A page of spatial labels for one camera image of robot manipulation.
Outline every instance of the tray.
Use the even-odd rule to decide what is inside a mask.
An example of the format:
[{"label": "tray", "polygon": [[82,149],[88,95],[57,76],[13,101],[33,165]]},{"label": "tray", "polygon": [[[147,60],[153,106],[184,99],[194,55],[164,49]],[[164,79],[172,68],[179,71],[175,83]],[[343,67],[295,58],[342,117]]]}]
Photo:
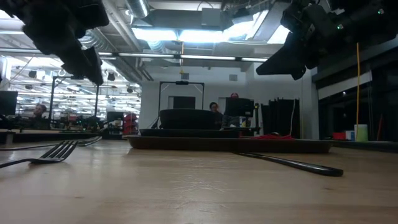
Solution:
[{"label": "tray", "polygon": [[239,131],[190,130],[190,129],[140,129],[142,137],[181,138],[238,138]]},{"label": "tray", "polygon": [[236,151],[236,152],[283,152],[329,153],[328,141],[313,140],[265,140],[222,138],[168,138],[123,136],[135,149],[164,149],[186,151]]}]

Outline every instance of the fork handle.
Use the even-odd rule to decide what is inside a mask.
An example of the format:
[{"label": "fork handle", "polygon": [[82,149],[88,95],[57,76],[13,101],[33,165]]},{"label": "fork handle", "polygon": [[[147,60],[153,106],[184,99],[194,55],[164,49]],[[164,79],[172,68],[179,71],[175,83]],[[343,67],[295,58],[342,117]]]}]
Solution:
[{"label": "fork handle", "polygon": [[300,170],[312,172],[314,174],[326,175],[326,176],[331,176],[331,177],[341,177],[344,174],[344,171],[341,169],[327,167],[327,166],[321,166],[321,165],[317,165],[317,164],[293,161],[293,160],[289,160],[289,159],[281,159],[281,158],[272,157],[272,156],[264,156],[261,154],[256,154],[256,153],[251,153],[251,152],[250,153],[237,152],[237,154],[239,154],[241,156],[247,156],[247,157],[252,157],[252,158],[256,158],[256,159],[263,159],[266,161],[276,162],[276,163],[283,164],[286,166],[298,168]]},{"label": "fork handle", "polygon": [[18,163],[21,163],[21,162],[30,162],[30,159],[20,159],[20,160],[17,160],[17,161],[6,162],[6,163],[3,163],[3,164],[0,164],[0,169],[4,168],[4,167],[7,167],[7,166],[15,165],[15,164],[18,164]]}]

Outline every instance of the table surface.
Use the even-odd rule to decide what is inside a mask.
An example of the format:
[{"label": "table surface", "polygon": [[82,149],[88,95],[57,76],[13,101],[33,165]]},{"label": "table surface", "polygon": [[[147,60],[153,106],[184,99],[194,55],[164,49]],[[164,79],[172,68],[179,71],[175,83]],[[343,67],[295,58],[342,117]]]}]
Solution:
[{"label": "table surface", "polygon": [[[46,149],[2,152],[0,162]],[[398,154],[270,154],[345,170],[324,177],[228,152],[78,147],[63,163],[0,169],[0,222],[398,223]]]}]

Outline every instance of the robotic arm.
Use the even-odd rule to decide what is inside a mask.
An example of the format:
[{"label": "robotic arm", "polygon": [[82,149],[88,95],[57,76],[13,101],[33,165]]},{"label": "robotic arm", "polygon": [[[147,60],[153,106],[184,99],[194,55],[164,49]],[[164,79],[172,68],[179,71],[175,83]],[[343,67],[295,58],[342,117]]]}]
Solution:
[{"label": "robotic arm", "polygon": [[100,57],[78,40],[86,30],[109,24],[101,0],[1,0],[0,9],[23,21],[22,31],[37,49],[58,56],[65,71],[103,84]]},{"label": "robotic arm", "polygon": [[320,1],[292,0],[280,21],[291,33],[285,45],[257,68],[258,75],[291,74],[298,80],[306,68],[318,66],[320,58],[357,42],[367,47],[397,35],[397,0],[326,0],[329,13]]}]

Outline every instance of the computer monitor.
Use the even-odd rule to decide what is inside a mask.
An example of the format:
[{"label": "computer monitor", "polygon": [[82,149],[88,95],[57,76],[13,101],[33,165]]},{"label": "computer monitor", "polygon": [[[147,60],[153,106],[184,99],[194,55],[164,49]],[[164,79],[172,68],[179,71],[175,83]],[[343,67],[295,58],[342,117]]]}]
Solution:
[{"label": "computer monitor", "polygon": [[17,91],[0,91],[0,114],[15,115],[17,108]]},{"label": "computer monitor", "polygon": [[254,100],[245,98],[226,98],[224,115],[253,117]]}]

